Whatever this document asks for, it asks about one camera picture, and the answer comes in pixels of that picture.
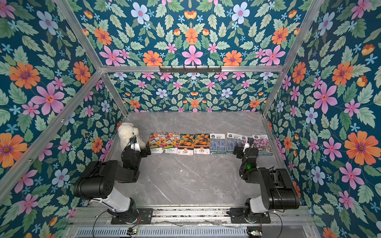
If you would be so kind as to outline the pink flowers seed packet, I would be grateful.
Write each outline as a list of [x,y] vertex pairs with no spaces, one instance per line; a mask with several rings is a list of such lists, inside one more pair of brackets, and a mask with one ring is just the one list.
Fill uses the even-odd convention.
[[258,149],[259,155],[272,156],[273,151],[267,135],[252,135],[253,146]]
[[244,147],[246,144],[248,144],[248,139],[250,138],[250,136],[245,136],[245,135],[242,135],[241,136],[241,146]]

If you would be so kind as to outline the lavender seed packet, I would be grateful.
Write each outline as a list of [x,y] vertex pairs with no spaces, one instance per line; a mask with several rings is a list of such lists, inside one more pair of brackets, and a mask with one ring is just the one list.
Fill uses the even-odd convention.
[[210,134],[210,153],[211,154],[226,154],[226,136],[225,134]]
[[241,139],[242,135],[228,132],[226,137],[227,153],[233,153],[236,146],[241,146]]

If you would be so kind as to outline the colourful roses seed packet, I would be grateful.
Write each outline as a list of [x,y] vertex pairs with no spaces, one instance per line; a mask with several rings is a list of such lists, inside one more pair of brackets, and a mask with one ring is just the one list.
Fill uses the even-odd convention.
[[149,148],[152,154],[161,154],[164,147],[165,141],[164,132],[153,132],[149,136]]

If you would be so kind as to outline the mixed flowers seed packet top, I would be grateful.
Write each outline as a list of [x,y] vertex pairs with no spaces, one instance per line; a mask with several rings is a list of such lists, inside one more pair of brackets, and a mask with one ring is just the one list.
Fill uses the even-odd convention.
[[162,153],[177,154],[177,150],[180,143],[180,133],[178,132],[166,132],[163,141]]

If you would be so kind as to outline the orange marigold seed packet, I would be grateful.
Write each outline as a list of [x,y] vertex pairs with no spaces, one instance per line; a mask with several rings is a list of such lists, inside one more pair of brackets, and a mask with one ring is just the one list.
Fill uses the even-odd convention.
[[177,155],[192,156],[194,154],[194,134],[181,134]]
[[196,134],[194,139],[194,153],[200,155],[210,155],[210,134]]

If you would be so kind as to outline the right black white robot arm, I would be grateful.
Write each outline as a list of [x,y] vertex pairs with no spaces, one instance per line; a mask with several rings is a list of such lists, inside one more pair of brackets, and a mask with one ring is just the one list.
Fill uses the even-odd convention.
[[285,212],[300,207],[299,195],[286,169],[258,167],[259,149],[253,145],[236,145],[233,154],[242,160],[240,178],[260,188],[260,195],[247,199],[243,209],[232,208],[228,212],[233,222],[243,219],[247,223],[269,223],[270,212]]

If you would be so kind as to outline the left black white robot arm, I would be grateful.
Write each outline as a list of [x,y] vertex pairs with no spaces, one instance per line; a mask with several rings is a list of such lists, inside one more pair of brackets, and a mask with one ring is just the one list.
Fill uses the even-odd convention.
[[148,145],[138,149],[137,143],[128,143],[121,154],[121,166],[117,160],[89,163],[74,187],[74,196],[105,205],[106,212],[113,216],[113,224],[140,222],[142,213],[137,209],[134,199],[119,192],[115,183],[137,182],[141,159],[149,155],[151,151]]

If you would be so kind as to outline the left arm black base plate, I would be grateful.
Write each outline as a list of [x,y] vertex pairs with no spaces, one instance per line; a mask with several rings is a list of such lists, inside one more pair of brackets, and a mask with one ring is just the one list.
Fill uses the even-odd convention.
[[112,225],[148,225],[153,218],[152,208],[138,208],[113,215]]

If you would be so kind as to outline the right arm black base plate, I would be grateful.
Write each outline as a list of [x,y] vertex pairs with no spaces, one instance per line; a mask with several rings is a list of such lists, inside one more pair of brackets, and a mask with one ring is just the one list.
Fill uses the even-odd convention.
[[230,208],[226,214],[230,217],[232,224],[270,224],[268,213],[252,213],[246,208]]

